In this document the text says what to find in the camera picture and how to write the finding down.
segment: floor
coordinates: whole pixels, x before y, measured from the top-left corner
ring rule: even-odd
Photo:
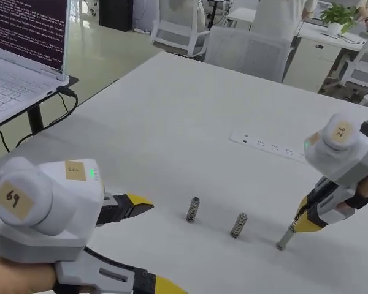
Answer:
[[[80,102],[89,99],[104,86],[121,78],[159,50],[150,43],[150,36],[135,32],[120,32],[98,25],[98,20],[88,14],[84,1],[71,0],[71,25],[68,74],[79,78],[72,89]],[[66,100],[67,107],[72,100]],[[41,106],[44,123],[59,118],[65,113],[61,99],[56,96]],[[26,115],[1,127],[6,142],[13,149],[19,139],[30,133]],[[0,157],[6,153],[0,139]]]

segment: laptop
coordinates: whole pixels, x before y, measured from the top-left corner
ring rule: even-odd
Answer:
[[[331,7],[332,3],[325,2],[325,1],[318,1],[315,11],[313,12],[312,18],[306,18],[304,21],[306,23],[311,23],[313,25],[318,26],[327,26],[328,24],[324,24],[323,21],[320,19],[320,15],[323,11],[327,8]]]
[[[0,123],[69,83],[70,0],[0,0]]]

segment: coiled spring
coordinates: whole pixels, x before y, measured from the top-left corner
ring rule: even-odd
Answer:
[[[245,213],[240,213],[236,222],[234,223],[233,229],[231,230],[230,234],[233,238],[238,238],[241,231],[244,228],[245,223],[247,222],[247,215]]]
[[[194,222],[197,209],[199,208],[199,205],[201,204],[201,200],[197,197],[192,198],[190,208],[188,209],[188,213],[186,214],[186,221],[187,222]]]

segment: handwritten number 26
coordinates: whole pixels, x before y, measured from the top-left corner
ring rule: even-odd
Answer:
[[[344,127],[340,127],[339,128],[340,132],[337,132],[337,135],[342,137],[343,136],[343,132],[346,131],[346,129]]]

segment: white drawer unit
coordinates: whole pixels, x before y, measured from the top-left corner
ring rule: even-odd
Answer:
[[[339,47],[302,39],[283,84],[317,93],[339,52]]]

